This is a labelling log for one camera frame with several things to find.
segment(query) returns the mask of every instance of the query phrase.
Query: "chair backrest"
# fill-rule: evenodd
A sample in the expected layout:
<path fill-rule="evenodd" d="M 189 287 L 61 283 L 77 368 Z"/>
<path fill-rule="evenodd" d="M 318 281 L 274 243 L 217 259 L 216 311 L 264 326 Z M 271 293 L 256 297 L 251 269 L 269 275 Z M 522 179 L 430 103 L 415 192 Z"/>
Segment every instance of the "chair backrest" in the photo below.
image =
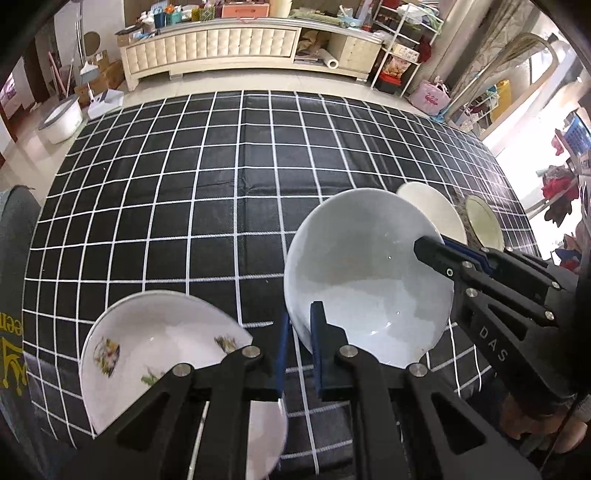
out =
<path fill-rule="evenodd" d="M 49 470 L 22 352 L 22 291 L 39 211 L 26 187 L 0 194 L 0 449 L 19 478 L 42 478 Z"/>

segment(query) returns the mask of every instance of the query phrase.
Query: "white bowl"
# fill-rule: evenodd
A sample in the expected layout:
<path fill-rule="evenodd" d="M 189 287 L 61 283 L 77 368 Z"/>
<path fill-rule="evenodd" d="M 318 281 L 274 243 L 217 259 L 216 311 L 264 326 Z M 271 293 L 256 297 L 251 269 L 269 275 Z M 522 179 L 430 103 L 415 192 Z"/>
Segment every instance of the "white bowl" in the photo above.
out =
<path fill-rule="evenodd" d="M 451 202 L 438 190 L 426 183 L 411 181 L 400 185 L 396 193 L 421 210 L 441 235 L 467 245 L 462 219 Z"/>
<path fill-rule="evenodd" d="M 476 195 L 469 195 L 463 205 L 462 215 L 473 247 L 496 248 L 503 251 L 503 231 L 488 203 Z"/>
<path fill-rule="evenodd" d="M 100 316 L 82 349 L 80 385 L 90 421 L 100 433 L 177 363 L 207 367 L 225 357 L 223 347 L 251 342 L 233 319 L 195 297 L 154 290 L 124 298 Z M 248 480 L 273 470 L 286 438 L 283 401 L 252 402 Z"/>
<path fill-rule="evenodd" d="M 291 321 L 311 351 L 310 304 L 349 343 L 384 364 L 406 367 L 439 340 L 449 318 L 453 282 L 417 260 L 414 242 L 433 224 L 385 190 L 339 193 L 316 207 L 295 234 L 285 263 Z"/>

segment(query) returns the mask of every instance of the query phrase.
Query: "red clothing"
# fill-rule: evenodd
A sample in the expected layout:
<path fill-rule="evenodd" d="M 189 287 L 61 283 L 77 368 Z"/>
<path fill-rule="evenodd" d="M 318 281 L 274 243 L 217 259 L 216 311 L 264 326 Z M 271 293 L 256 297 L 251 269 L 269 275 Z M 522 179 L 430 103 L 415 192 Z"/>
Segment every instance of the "red clothing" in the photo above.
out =
<path fill-rule="evenodd" d="M 571 179 L 568 177 L 562 177 L 560 179 L 552 179 L 548 181 L 548 183 L 542 187 L 542 194 L 544 195 L 544 198 L 551 199 L 554 195 L 566 190 L 569 188 L 570 182 Z M 579 198 L 578 187 L 576 185 L 571 187 L 570 190 L 564 194 L 564 197 L 569 201 Z"/>

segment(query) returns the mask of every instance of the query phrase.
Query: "cardboard box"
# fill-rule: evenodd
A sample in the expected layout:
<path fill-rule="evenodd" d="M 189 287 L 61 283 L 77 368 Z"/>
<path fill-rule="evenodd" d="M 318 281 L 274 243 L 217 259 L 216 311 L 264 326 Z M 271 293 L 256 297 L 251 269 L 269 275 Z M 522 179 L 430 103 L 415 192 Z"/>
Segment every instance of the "cardboard box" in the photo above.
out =
<path fill-rule="evenodd" d="M 109 88 L 116 90 L 124 80 L 125 71 L 123 70 L 123 62 L 121 60 L 115 60 L 111 65 L 109 65 L 109 68 L 100 74 L 100 77 L 90 83 L 90 87 L 92 88 L 92 93 L 94 96 L 97 96 Z M 80 85 L 75 87 L 74 91 L 78 94 L 78 103 L 80 104 L 81 108 L 90 105 L 88 85 Z"/>
<path fill-rule="evenodd" d="M 115 90 L 125 81 L 125 71 L 121 59 L 115 60 L 103 73 L 109 88 Z"/>
<path fill-rule="evenodd" d="M 127 47 L 138 41 L 142 35 L 142 27 L 140 25 L 133 25 L 131 27 L 124 28 L 118 31 L 115 36 L 117 37 L 118 47 Z"/>
<path fill-rule="evenodd" d="M 109 88 L 107 84 L 107 80 L 105 75 L 102 74 L 97 79 L 93 80 L 90 83 L 90 88 L 92 88 L 92 93 L 96 96 L 99 93 L 103 93 L 106 89 Z M 80 104 L 81 108 L 90 105 L 90 96 L 88 95 L 88 85 L 79 85 L 74 87 L 74 92 L 78 94 L 78 103 Z"/>
<path fill-rule="evenodd" d="M 94 55 L 88 57 L 88 63 L 92 65 L 97 65 L 99 70 L 104 72 L 111 63 L 109 62 L 109 54 L 106 50 L 99 51 Z"/>

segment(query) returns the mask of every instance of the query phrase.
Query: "storage shelf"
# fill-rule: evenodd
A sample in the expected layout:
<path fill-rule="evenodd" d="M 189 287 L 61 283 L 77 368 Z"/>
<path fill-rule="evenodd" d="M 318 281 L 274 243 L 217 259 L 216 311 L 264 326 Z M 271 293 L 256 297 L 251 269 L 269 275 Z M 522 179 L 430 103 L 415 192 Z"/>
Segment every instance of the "storage shelf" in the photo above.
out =
<path fill-rule="evenodd" d="M 396 35 L 397 37 L 404 38 L 404 39 L 406 39 L 406 40 L 408 40 L 408 41 L 411 41 L 411 42 L 413 42 L 413 43 L 414 43 L 414 44 L 416 44 L 416 45 L 418 45 L 418 44 L 419 44 L 419 42 L 418 42 L 417 40 L 414 40 L 414 39 L 412 39 L 412 38 L 410 38 L 410 37 L 407 37 L 406 35 L 402 35 L 400 32 L 397 34 L 397 33 L 396 33 L 396 30 L 393 30 L 391 27 L 389 27 L 389 26 L 387 26 L 387 25 L 384 25 L 382 22 L 377 22 L 377 21 L 376 21 L 376 22 L 374 22 L 374 23 L 375 23 L 377 26 L 379 26 L 379 27 L 382 27 L 382 28 L 383 28 L 383 29 L 385 29 L 385 30 L 388 30 L 390 33 L 393 33 L 393 34 L 394 34 L 394 35 Z"/>
<path fill-rule="evenodd" d="M 383 8 L 384 10 L 388 10 L 389 12 L 394 12 L 394 13 L 396 13 L 397 15 L 400 15 L 400 14 L 399 14 L 399 13 L 398 13 L 398 12 L 397 12 L 395 9 L 393 9 L 393 8 L 390 8 L 390 7 L 386 7 L 385 5 L 381 5 L 381 6 L 380 6 L 380 8 Z M 433 18 L 437 18 L 437 20 L 439 20 L 439 21 L 442 21 L 442 20 L 441 20 L 439 17 L 436 17 L 436 16 L 435 16 L 435 15 L 433 15 L 433 14 L 429 14 L 429 13 L 427 13 L 427 11 L 426 11 L 425 9 L 421 9 L 421 10 L 423 10 L 423 12 L 425 13 L 425 15 L 429 15 L 429 16 L 431 16 L 431 17 L 433 17 Z M 411 23 L 411 22 L 409 22 L 408 20 L 406 20 L 406 22 L 407 22 L 408 24 L 410 24 L 410 25 L 419 25 L 419 26 L 421 26 L 421 27 L 425 27 L 426 29 L 428 29 L 428 30 L 431 30 L 433 33 L 439 33 L 439 32 L 440 32 L 439 30 L 435 30 L 435 29 L 434 29 L 434 28 L 433 28 L 431 25 L 429 25 L 429 24 L 426 24 L 426 23 L 423 23 L 423 22 L 421 22 L 421 23 L 419 23 L 419 24 L 416 24 L 416 23 Z"/>
<path fill-rule="evenodd" d="M 387 32 L 390 32 L 394 38 L 392 38 L 392 40 L 389 42 L 388 47 L 384 47 L 382 46 L 382 51 L 385 52 L 385 55 L 382 58 L 381 63 L 378 66 L 378 70 L 374 76 L 374 79 L 371 83 L 371 88 L 373 89 L 375 87 L 375 82 L 378 80 L 378 76 L 381 72 L 383 72 L 384 70 L 384 65 L 386 63 L 386 60 L 388 59 L 388 55 L 392 54 L 395 57 L 401 58 L 403 60 L 406 60 L 407 62 L 409 62 L 412 66 L 408 66 L 407 71 L 410 73 L 410 76 L 407 76 L 407 78 L 405 79 L 405 83 L 402 86 L 402 92 L 400 93 L 400 96 L 404 96 L 409 85 L 411 84 L 411 82 L 413 81 L 413 78 L 415 77 L 415 75 L 417 74 L 418 70 L 419 70 L 419 66 L 421 65 L 421 63 L 417 63 L 416 61 L 410 61 L 405 59 L 403 56 L 401 55 L 397 55 L 394 52 L 392 52 L 392 48 L 394 46 L 394 44 L 397 42 L 397 40 L 399 38 L 403 38 L 405 40 L 408 40 L 411 43 L 414 43 L 415 45 L 419 45 L 420 42 L 418 42 L 417 40 L 413 40 L 410 37 L 407 37 L 404 34 L 401 34 L 400 31 L 402 29 L 402 26 L 407 23 L 408 25 L 416 25 L 418 28 L 424 27 L 426 30 L 429 30 L 433 33 L 433 35 L 431 36 L 431 40 L 429 40 L 429 45 L 432 46 L 433 42 L 435 41 L 435 39 L 439 36 L 439 34 L 441 33 L 441 28 L 443 26 L 443 24 L 445 23 L 444 20 L 442 20 L 441 18 L 439 18 L 437 15 L 435 15 L 435 13 L 429 9 L 429 8 L 424 8 L 421 5 L 418 4 L 418 0 L 401 0 L 403 3 L 405 4 L 412 4 L 414 6 L 416 6 L 424 15 L 427 15 L 431 21 L 431 19 L 433 20 L 433 24 L 438 25 L 438 27 L 435 29 L 431 26 L 431 24 L 426 24 L 421 22 L 420 24 L 413 24 L 411 22 L 408 21 L 408 10 L 406 10 L 404 13 L 399 14 L 395 9 L 391 8 L 391 7 L 386 7 L 385 5 L 383 5 L 382 3 L 384 2 L 384 0 L 379 0 L 379 3 L 377 5 L 377 8 L 372 9 L 372 16 L 373 16 L 373 25 L 384 29 Z M 382 22 L 377 21 L 377 17 L 378 14 L 380 12 L 380 10 L 386 10 L 388 12 L 395 12 L 397 14 L 397 16 L 399 17 L 398 19 L 398 24 L 396 25 L 396 28 L 392 28 L 389 27 L 387 25 L 385 25 Z"/>
<path fill-rule="evenodd" d="M 389 53 L 390 55 L 393 55 L 395 57 L 398 57 L 399 59 L 406 60 L 407 62 L 412 63 L 413 65 L 420 65 L 420 63 L 417 63 L 416 61 L 405 59 L 402 55 L 398 55 L 398 54 L 394 53 L 393 51 L 390 51 L 390 49 L 384 47 L 383 45 L 382 45 L 382 51 Z"/>

